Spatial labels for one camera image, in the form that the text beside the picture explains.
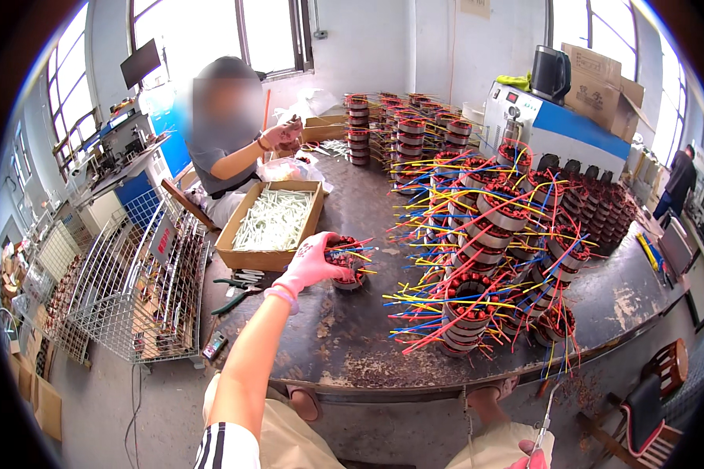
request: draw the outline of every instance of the green cloth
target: green cloth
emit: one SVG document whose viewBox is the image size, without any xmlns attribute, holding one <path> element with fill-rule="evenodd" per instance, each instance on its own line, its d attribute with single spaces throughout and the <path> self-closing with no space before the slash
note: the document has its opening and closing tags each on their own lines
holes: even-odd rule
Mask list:
<svg viewBox="0 0 704 469">
<path fill-rule="evenodd" d="M 529 81 L 532 79 L 532 72 L 527 72 L 526 77 L 509 77 L 508 75 L 499 75 L 496 81 L 502 85 L 511 85 L 522 91 L 529 91 Z"/>
</svg>

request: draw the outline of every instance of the paper sign on wall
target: paper sign on wall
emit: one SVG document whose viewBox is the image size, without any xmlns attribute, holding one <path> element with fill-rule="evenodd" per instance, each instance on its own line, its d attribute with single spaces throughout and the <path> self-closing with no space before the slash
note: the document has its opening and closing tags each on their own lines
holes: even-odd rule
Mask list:
<svg viewBox="0 0 704 469">
<path fill-rule="evenodd" d="M 169 261 L 169 254 L 175 244 L 176 234 L 175 225 L 172 224 L 169 217 L 167 215 L 162 216 L 159 226 L 154 232 L 154 238 L 151 239 L 149 252 L 163 266 L 166 266 Z"/>
<path fill-rule="evenodd" d="M 462 13 L 480 15 L 490 19 L 490 0 L 462 0 Z"/>
</svg>

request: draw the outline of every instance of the person standing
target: person standing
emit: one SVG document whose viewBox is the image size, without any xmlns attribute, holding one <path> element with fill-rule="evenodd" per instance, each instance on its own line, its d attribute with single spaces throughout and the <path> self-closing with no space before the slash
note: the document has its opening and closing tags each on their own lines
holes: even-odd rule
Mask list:
<svg viewBox="0 0 704 469">
<path fill-rule="evenodd" d="M 685 151 L 678 150 L 670 168 L 670 180 L 665 185 L 665 192 L 660 197 L 655 213 L 652 214 L 655 220 L 662 218 L 662 215 L 670 208 L 680 216 L 688 191 L 694 191 L 694 187 L 696 187 L 694 147 L 686 145 Z"/>
</svg>

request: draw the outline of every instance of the metal wire basket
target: metal wire basket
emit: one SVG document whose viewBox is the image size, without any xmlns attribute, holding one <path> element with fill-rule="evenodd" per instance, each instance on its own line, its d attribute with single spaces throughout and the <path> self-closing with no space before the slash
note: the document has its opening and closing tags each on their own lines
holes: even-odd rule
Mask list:
<svg viewBox="0 0 704 469">
<path fill-rule="evenodd" d="M 65 292 L 75 285 L 91 240 L 75 211 L 47 230 L 24 278 L 23 294 L 13 302 L 24 323 L 22 345 L 33 328 L 76 362 L 90 364 L 86 354 L 88 334 L 67 317 L 70 297 Z"/>
<path fill-rule="evenodd" d="M 126 203 L 86 255 L 68 317 L 131 363 L 198 355 L 205 234 L 161 188 Z"/>
</svg>

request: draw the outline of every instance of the workbench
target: workbench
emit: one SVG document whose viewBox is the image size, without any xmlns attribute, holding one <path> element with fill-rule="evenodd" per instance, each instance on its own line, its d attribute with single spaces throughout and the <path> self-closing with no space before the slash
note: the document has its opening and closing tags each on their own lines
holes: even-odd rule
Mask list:
<svg viewBox="0 0 704 469">
<path fill-rule="evenodd" d="M 74 205 L 81 207 L 94 202 L 105 193 L 114 190 L 120 184 L 126 183 L 141 174 L 141 172 L 146 168 L 146 164 L 149 163 L 151 156 L 154 155 L 154 152 L 158 151 L 159 147 L 168 140 L 169 135 L 166 135 L 163 139 L 146 147 L 145 150 L 133 157 L 130 163 L 123 166 L 119 172 L 108 175 L 96 186 L 94 186 L 91 191 L 86 191 L 82 194 L 78 200 L 74 201 Z"/>
<path fill-rule="evenodd" d="M 422 275 L 420 267 L 403 269 L 413 264 L 414 259 L 406 257 L 416 252 L 415 248 L 389 242 L 392 233 L 386 232 L 395 223 L 394 214 L 402 212 L 393 206 L 404 205 L 409 197 L 388 193 L 388 178 L 377 161 L 358 167 L 344 159 L 315 155 L 318 168 L 335 186 L 324 203 L 317 231 L 337 231 L 356 239 L 374 236 L 367 246 L 379 250 L 368 251 L 375 262 L 369 269 L 378 274 L 368 275 L 362 291 L 336 290 L 330 281 L 324 281 L 301 292 L 300 313 L 290 317 L 282 334 L 271 373 L 273 383 L 315 387 L 324 400 L 376 402 L 454 397 L 463 385 L 515 374 L 522 375 L 523 382 L 540 378 L 550 351 L 529 340 L 526 332 L 516 339 L 513 353 L 511 344 L 495 344 L 491 360 L 477 350 L 471 351 L 468 359 L 451 358 L 437 343 L 403 355 L 407 346 L 389 338 L 389 331 L 413 323 L 388 318 L 404 311 L 404 306 L 385 307 L 389 300 L 381 295 L 399 290 L 398 281 L 416 283 Z M 582 366 L 584 360 L 654 326 L 688 290 L 686 277 L 672 289 L 657 278 L 634 237 L 640 229 L 638 222 L 633 222 L 610 258 L 590 260 L 588 268 L 564 291 L 565 299 L 576 302 L 570 304 Z M 225 272 L 221 260 L 207 269 L 204 285 L 217 292 L 204 295 L 202 311 L 206 315 L 225 302 L 226 286 L 211 283 Z M 267 276 L 262 286 L 269 286 L 276 276 Z M 229 339 L 227 347 L 262 300 L 263 295 L 247 297 L 216 325 Z M 569 353 L 572 364 L 577 365 L 575 350 Z M 558 365 L 563 359 L 563 346 L 556 346 L 553 363 Z"/>
</svg>

